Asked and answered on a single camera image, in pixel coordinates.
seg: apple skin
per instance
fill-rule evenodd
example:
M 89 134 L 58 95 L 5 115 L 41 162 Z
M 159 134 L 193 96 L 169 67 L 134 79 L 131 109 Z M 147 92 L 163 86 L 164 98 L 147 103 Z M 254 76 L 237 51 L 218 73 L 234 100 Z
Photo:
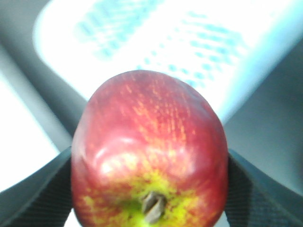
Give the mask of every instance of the apple skin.
M 145 70 L 119 74 L 89 100 L 71 153 L 72 201 L 84 227 L 210 227 L 228 188 L 222 124 L 186 83 Z M 140 198 L 166 197 L 144 220 Z

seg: blurry background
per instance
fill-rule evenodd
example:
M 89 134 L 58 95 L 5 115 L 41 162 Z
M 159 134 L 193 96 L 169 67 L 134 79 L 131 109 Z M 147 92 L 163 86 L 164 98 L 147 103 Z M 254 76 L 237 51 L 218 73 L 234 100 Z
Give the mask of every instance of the blurry background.
M 70 146 L 101 83 L 147 69 L 192 85 L 230 148 L 303 195 L 302 12 L 299 0 L 0 1 L 0 191 Z

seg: apple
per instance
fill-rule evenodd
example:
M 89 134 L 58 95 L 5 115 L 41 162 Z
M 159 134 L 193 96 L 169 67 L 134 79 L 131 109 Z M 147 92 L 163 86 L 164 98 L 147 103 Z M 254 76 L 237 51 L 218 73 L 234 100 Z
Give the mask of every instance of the apple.
M 84 227 L 210 227 L 227 197 L 222 124 L 188 84 L 145 70 L 102 84 L 71 153 L 72 201 Z

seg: blue dotted pattern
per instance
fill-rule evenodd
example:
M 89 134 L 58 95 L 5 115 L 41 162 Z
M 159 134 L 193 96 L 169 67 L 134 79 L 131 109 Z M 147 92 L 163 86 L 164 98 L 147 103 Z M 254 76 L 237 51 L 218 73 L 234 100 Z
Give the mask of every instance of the blue dotted pattern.
M 176 39 L 178 39 L 178 45 L 182 46 L 186 43 L 189 44 L 187 46 L 190 49 L 184 63 L 178 62 L 178 65 L 170 62 L 170 58 L 163 58 L 165 47 Z M 241 48 L 245 48 L 245 44 L 240 33 L 214 23 L 207 15 L 190 11 L 185 15 L 181 24 L 172 31 L 172 34 L 168 35 L 157 49 L 152 50 L 145 57 L 144 62 L 137 66 L 137 69 L 150 68 L 155 65 L 170 75 L 176 75 L 177 78 L 193 87 L 204 88 L 206 80 L 214 80 L 218 73 L 222 74 L 223 65 L 232 66 L 235 59 L 241 57 L 239 52 Z M 190 61 L 188 58 L 190 55 L 191 59 L 199 62 L 199 66 L 194 69 L 188 67 L 187 64 L 187 61 Z
M 97 0 L 77 23 L 75 36 L 82 43 L 93 42 L 98 58 L 111 58 L 163 1 Z
M 93 52 L 101 60 L 110 59 L 163 1 L 97 0 L 76 25 L 76 37 L 81 42 L 94 43 Z M 168 54 L 167 47 L 172 43 L 176 49 Z M 175 61 L 173 55 L 183 56 L 179 46 L 187 47 L 186 55 L 184 60 Z M 181 22 L 176 22 L 166 39 L 143 56 L 136 68 L 161 71 L 193 87 L 204 88 L 217 75 L 224 75 L 225 65 L 235 64 L 235 59 L 241 57 L 241 48 L 245 48 L 245 44 L 240 33 L 193 10 L 184 14 Z M 188 64 L 193 59 L 195 66 Z

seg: apple stem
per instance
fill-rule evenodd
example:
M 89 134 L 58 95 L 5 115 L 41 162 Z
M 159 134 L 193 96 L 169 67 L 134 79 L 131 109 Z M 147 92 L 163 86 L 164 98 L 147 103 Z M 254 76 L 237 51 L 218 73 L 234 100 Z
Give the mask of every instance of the apple stem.
M 141 199 L 144 219 L 149 224 L 156 223 L 164 214 L 166 198 L 164 195 L 151 191 Z

